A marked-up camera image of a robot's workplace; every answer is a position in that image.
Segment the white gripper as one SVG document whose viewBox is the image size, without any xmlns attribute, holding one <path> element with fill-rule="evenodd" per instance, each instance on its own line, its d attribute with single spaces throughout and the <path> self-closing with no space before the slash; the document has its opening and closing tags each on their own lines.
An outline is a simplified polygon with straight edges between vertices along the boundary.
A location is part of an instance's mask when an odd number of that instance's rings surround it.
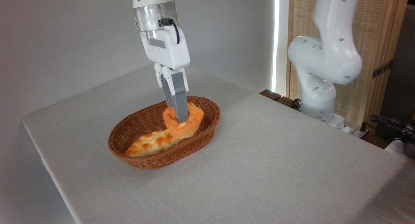
<svg viewBox="0 0 415 224">
<path fill-rule="evenodd" d="M 148 39 L 140 32 L 147 57 L 155 62 L 159 87 L 163 89 L 168 107 L 174 107 L 178 122 L 188 120 L 186 92 L 189 90 L 184 67 L 190 65 L 189 51 L 182 29 L 178 28 L 179 44 L 174 26 L 155 31 L 157 38 Z"/>
</svg>

